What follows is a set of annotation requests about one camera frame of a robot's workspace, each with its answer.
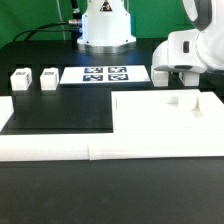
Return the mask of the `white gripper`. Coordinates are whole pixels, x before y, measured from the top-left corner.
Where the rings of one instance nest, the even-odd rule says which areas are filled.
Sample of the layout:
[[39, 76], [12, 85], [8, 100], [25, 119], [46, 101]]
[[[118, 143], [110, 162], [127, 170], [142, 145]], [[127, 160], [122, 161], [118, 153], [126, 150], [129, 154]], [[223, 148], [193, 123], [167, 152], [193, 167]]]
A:
[[175, 31], [168, 35], [152, 56], [152, 69], [166, 72], [204, 73], [206, 66], [196, 52], [196, 29]]

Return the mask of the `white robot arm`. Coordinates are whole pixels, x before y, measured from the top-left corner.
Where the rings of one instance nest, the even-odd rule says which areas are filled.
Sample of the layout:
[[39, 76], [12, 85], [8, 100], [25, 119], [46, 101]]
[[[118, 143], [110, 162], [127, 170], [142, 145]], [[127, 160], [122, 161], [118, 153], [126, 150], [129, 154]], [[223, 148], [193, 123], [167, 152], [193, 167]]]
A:
[[[224, 0], [181, 1], [193, 28], [168, 35], [153, 53], [152, 70], [224, 71]], [[87, 1], [78, 40], [81, 49], [100, 51], [135, 41], [123, 0]]]

